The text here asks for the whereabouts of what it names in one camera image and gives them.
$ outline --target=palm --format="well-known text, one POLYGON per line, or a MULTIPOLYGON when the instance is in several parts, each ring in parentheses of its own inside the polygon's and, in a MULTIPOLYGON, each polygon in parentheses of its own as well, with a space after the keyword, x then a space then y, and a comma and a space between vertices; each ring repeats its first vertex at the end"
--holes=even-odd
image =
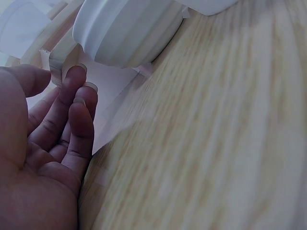
POLYGON ((49 80, 48 72, 30 66, 0 69, 0 226, 5 229, 77 228, 97 94, 83 86, 86 72, 74 67, 63 87, 28 114, 24 95, 40 93, 49 80), (86 107, 73 103, 75 98, 84 99, 86 107))

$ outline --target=white cylindrical container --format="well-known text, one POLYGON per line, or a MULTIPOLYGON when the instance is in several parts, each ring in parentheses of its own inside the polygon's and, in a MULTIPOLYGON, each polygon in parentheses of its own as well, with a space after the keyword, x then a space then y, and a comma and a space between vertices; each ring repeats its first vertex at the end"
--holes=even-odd
POLYGON ((159 55, 182 20, 182 5, 173 0, 86 0, 73 38, 96 62, 137 67, 159 55))

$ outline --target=finger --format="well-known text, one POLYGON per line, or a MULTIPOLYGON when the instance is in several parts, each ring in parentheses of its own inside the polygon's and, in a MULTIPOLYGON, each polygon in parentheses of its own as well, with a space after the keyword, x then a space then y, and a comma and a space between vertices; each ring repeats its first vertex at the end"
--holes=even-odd
POLYGON ((50 71, 30 65, 19 65, 11 68, 2 68, 15 77, 22 87, 26 97, 33 97, 41 93, 49 84, 50 71))
POLYGON ((85 80, 86 70, 83 67, 75 66, 68 71, 58 97, 42 123, 31 133, 28 141, 36 143, 46 151, 50 151, 56 145, 68 121, 68 111, 76 92, 85 80))
POLYGON ((74 103, 69 111, 71 140, 62 165, 70 168, 83 179, 92 157, 94 125, 88 109, 83 103, 74 103))
MULTIPOLYGON (((86 107, 88 108, 91 118, 94 119, 96 107, 98 103, 98 95, 96 86, 88 86, 90 84, 86 83, 76 93, 76 98, 82 98, 85 101, 86 107)), ((62 162, 64 156, 67 153, 68 146, 71 139, 71 127, 69 122, 66 124, 63 134, 58 142, 58 144, 50 150, 50 154, 57 160, 57 162, 62 162)))
POLYGON ((28 136, 42 123, 59 94, 59 88, 53 89, 29 111, 28 136))

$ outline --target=light wood surface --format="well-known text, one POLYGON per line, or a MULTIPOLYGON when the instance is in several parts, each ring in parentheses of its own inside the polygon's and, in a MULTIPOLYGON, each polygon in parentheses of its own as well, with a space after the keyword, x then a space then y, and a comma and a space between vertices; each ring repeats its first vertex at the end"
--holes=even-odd
POLYGON ((307 229, 306 62, 307 0, 192 12, 113 107, 81 229, 307 229))

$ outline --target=white plastic object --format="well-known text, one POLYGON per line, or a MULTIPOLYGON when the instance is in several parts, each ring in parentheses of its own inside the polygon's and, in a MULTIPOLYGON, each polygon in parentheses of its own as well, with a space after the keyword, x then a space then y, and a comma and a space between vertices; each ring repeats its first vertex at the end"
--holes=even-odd
POLYGON ((30 0, 14 1, 0 16, 0 51, 21 58, 49 22, 30 0))
POLYGON ((176 0, 207 16, 219 13, 238 0, 176 0))
POLYGON ((159 55, 182 20, 173 0, 86 0, 72 33, 96 62, 137 67, 159 55))

